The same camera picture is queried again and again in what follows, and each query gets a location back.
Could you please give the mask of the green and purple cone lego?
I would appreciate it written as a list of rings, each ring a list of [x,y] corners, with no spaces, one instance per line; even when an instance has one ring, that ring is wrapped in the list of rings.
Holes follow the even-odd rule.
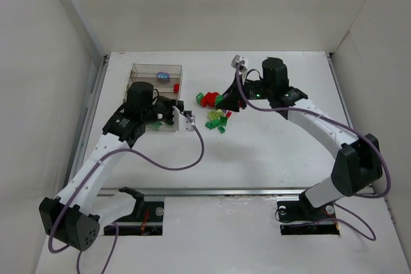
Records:
[[[227,98],[228,96],[229,96],[228,94],[219,94],[219,95],[217,95],[216,100],[221,101],[221,100],[224,100],[225,98]]]

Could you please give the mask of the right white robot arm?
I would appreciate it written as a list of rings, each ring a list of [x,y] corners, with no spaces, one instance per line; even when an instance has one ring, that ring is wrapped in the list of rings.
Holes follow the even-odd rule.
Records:
[[[266,100],[267,112],[277,112],[296,124],[323,147],[335,163],[331,174],[323,181],[303,191],[300,205],[304,210],[320,208],[332,201],[358,194],[383,175],[377,138],[362,135],[321,112],[298,88],[290,86],[288,69],[280,58],[268,57],[262,62],[262,75],[248,78],[247,61],[240,55],[232,59],[236,70],[234,80],[216,107],[239,112],[251,106],[253,100]]]

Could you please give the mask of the purple round lego piece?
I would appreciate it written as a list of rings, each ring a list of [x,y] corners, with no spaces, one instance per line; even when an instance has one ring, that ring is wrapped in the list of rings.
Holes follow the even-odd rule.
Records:
[[[168,81],[170,79],[170,74],[166,72],[158,72],[156,74],[157,79],[162,81]]]

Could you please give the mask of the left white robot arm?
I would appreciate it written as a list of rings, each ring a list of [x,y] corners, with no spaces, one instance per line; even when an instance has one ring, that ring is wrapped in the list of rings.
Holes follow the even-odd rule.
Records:
[[[160,95],[151,83],[132,83],[126,101],[107,121],[97,145],[74,178],[54,198],[41,201],[39,213],[49,239],[84,252],[112,221],[139,217],[144,211],[144,195],[135,189],[121,188],[101,208],[95,199],[146,126],[157,121],[173,125],[183,110],[183,101]]]

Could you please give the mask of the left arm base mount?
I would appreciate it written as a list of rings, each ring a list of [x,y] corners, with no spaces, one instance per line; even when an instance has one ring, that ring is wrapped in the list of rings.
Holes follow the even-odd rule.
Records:
[[[118,236],[160,236],[163,232],[164,202],[146,201],[139,212],[116,220]]]

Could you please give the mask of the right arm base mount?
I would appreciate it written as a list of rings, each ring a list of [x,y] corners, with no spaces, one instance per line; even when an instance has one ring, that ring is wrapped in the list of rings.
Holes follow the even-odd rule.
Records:
[[[280,222],[281,235],[340,235],[332,203],[306,208],[299,200],[280,199],[275,218]]]

